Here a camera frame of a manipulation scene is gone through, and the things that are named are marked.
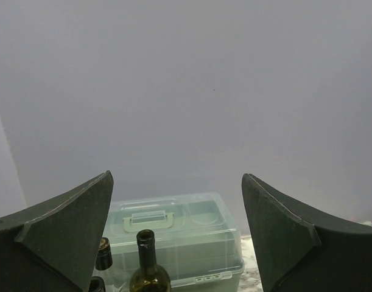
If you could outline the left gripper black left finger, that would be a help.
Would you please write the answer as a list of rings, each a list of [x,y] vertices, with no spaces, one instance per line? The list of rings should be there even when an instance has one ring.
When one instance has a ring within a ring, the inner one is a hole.
[[[0,291],[88,291],[113,186],[106,171],[0,217]]]

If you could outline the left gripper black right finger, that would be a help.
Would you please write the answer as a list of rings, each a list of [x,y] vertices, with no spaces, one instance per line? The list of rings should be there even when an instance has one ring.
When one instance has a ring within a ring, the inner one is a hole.
[[[252,174],[242,196],[264,291],[372,291],[372,227],[302,203]]]

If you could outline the dark bottle beige label back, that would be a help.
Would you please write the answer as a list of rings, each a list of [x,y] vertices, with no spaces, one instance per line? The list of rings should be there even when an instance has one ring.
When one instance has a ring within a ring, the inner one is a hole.
[[[155,234],[150,229],[139,231],[136,235],[139,252],[139,268],[133,273],[129,291],[168,292],[171,291],[167,271],[157,264]]]

